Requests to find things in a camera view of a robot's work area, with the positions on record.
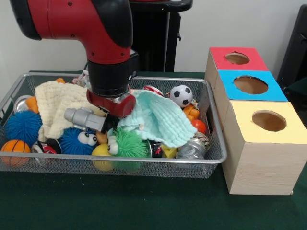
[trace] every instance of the green spiky toy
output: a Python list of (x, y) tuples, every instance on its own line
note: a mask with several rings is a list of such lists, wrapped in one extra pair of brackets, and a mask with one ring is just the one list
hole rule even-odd
[[(108, 139), (108, 151), (115, 157), (140, 157), (146, 158), (148, 155), (146, 144), (136, 132), (126, 131), (118, 128), (114, 135)], [(128, 173), (138, 171), (141, 162), (115, 161), (117, 169), (125, 170)]]

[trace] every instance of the white wall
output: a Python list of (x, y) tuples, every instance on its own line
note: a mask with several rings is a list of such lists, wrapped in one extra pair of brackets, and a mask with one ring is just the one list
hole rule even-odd
[(277, 77), (305, 0), (194, 0), (181, 14), (176, 71), (204, 71), (210, 46), (252, 46)]
[[(279, 71), (304, 0), (194, 0), (183, 12), (175, 71), (204, 71), (210, 46), (254, 46)], [(0, 97), (29, 70), (77, 70), (85, 50), (76, 41), (32, 41), (22, 35), (8, 0), (0, 0)]]

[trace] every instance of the red box top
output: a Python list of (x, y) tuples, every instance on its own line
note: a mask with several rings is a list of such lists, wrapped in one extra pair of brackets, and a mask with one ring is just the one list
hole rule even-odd
[(211, 47), (210, 51), (218, 70), (268, 71), (255, 48)]

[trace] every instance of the shape sorter box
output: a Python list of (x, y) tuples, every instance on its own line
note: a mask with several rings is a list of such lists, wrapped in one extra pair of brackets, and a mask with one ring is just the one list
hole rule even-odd
[(230, 194), (291, 194), (307, 160), (307, 130), (291, 103), (230, 101), (223, 133)]
[(214, 98), (221, 126), (224, 126), (229, 100), (287, 102), (269, 71), (219, 70)]
[(268, 71), (255, 48), (211, 47), (209, 49), (205, 80), (214, 92), (218, 70)]

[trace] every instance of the metal mesh basket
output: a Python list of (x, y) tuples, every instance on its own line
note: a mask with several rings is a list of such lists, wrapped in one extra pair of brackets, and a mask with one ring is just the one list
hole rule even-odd
[[(77, 74), (28, 73), (21, 76), (0, 103), (0, 146), (8, 140), (5, 135), (5, 125), (12, 114), (13, 103), (22, 95), (34, 95), (35, 87), (46, 81), (62, 77), (71, 82)], [(217, 164), (222, 163), (227, 156), (224, 138), (218, 121), (212, 90), (205, 80), (176, 79), (156, 77), (136, 77), (130, 81), (132, 89), (142, 89), (152, 85), (163, 93), (169, 92), (174, 86), (185, 84), (189, 86), (194, 98), (200, 104), (200, 119), (208, 125), (206, 135), (211, 142), (211, 148), (204, 160), (157, 159), (157, 158), (114, 158), (80, 155), (54, 155), (28, 153), (28, 162), (21, 167), (10, 167), (0, 162), (0, 171), (36, 172), (36, 173), (75, 173), (75, 174), (108, 174), (108, 175), (139, 175), (161, 177), (209, 178)], [(25, 157), (23, 153), (0, 152), (0, 157)], [(50, 159), (51, 163), (40, 166), (37, 161)], [(113, 165), (116, 169), (106, 171)]]

